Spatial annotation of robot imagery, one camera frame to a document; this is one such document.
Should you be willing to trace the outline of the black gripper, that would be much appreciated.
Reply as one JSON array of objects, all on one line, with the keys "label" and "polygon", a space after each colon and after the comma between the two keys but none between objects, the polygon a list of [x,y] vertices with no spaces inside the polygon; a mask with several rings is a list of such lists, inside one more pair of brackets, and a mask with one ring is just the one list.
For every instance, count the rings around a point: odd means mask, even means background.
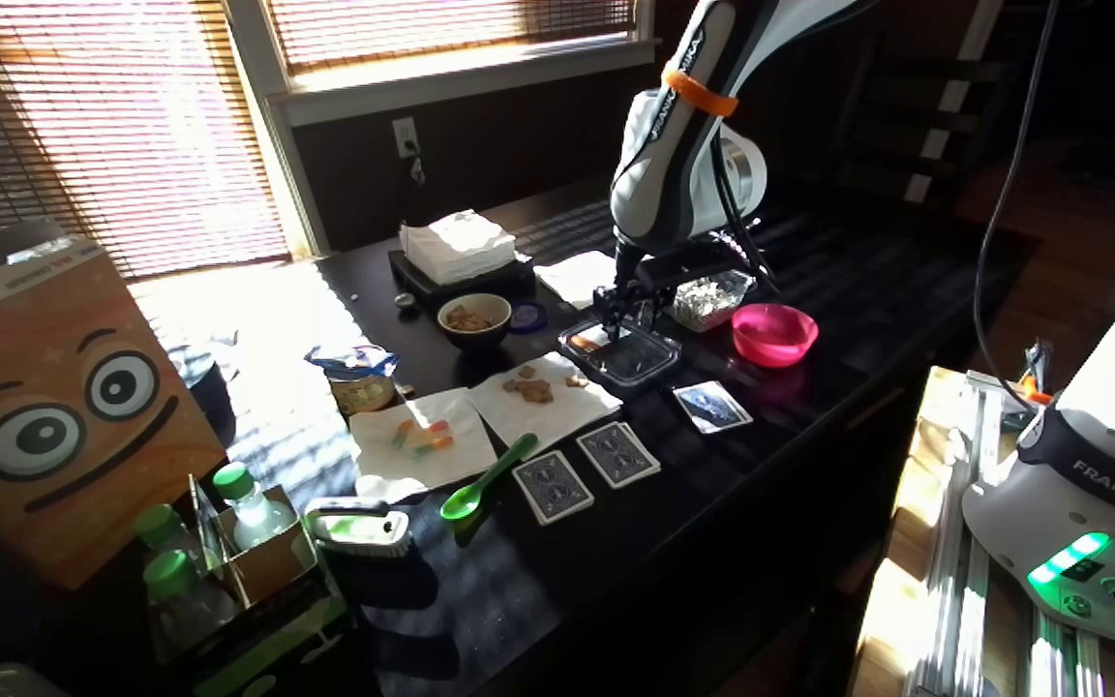
[{"label": "black gripper", "polygon": [[662,308],[673,289],[702,276],[713,264],[704,242],[683,242],[679,253],[644,253],[634,242],[617,249],[617,271],[611,285],[600,295],[600,329],[603,329],[603,349],[617,349],[624,338],[624,317],[629,321],[629,342],[646,344],[655,334],[655,313]]}]

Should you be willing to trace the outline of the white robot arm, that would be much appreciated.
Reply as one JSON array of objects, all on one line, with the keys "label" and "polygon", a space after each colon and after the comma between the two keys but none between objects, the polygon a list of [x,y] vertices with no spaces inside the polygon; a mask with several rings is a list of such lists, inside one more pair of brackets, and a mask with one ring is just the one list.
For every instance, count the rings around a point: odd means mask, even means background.
[{"label": "white robot arm", "polygon": [[[646,289],[644,254],[732,224],[767,195],[762,152],[729,127],[742,80],[855,0],[696,0],[655,90],[630,99],[611,173],[617,308]],[[975,541],[1049,614],[1115,639],[1115,321],[1068,387],[1018,432],[1000,479],[967,485]]]}]

